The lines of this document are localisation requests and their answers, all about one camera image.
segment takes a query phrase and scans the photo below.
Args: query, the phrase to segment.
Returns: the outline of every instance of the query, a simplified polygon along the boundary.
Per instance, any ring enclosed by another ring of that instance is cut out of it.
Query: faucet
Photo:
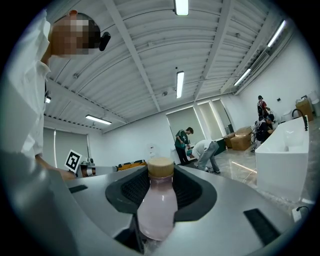
[[[308,131],[308,121],[307,121],[307,118],[304,116],[304,114],[302,113],[302,111],[300,109],[297,109],[295,108],[293,111],[292,111],[292,117],[294,117],[294,113],[295,111],[298,111],[300,112],[302,118],[303,118],[303,122],[304,122],[304,130],[305,131]]]

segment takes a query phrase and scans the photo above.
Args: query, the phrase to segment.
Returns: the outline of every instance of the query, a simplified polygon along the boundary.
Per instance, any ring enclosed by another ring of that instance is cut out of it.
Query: floor
[[[245,151],[235,151],[229,149],[215,157],[216,162],[220,168],[221,176],[230,178],[247,184],[253,189],[257,190],[264,197],[275,203],[283,211],[292,214],[292,209],[299,206],[308,206],[303,202],[291,202],[284,198],[279,198],[271,193],[261,191],[257,187],[257,171],[256,171],[256,156],[255,153],[250,152],[251,147]],[[301,199],[307,199],[315,202],[319,194],[320,188],[320,117],[315,118],[309,122],[309,159],[308,169],[305,179],[304,188]]]

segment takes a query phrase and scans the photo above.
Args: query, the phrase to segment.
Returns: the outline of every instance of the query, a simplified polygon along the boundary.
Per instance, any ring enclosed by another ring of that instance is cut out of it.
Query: wooden bottle cap
[[[148,161],[148,172],[153,177],[163,178],[174,173],[174,161],[168,157],[151,158]]]

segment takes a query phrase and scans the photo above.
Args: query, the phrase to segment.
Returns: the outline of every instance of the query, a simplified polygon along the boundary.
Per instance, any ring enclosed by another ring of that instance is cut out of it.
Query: white sink
[[[306,179],[308,153],[309,124],[305,131],[302,117],[281,123],[255,150],[258,188],[297,202]]]

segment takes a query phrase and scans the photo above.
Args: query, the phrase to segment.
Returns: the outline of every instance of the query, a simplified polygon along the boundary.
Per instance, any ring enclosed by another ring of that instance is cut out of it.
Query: green shirt
[[[182,142],[184,143],[184,146],[181,145],[181,143],[178,140],[178,138],[175,139],[175,144],[174,145],[177,148],[185,149],[186,148],[186,144],[189,144],[189,139],[188,139],[188,136],[187,136],[185,130],[178,131],[178,133],[175,136],[176,137],[179,136],[180,140],[182,140]]]

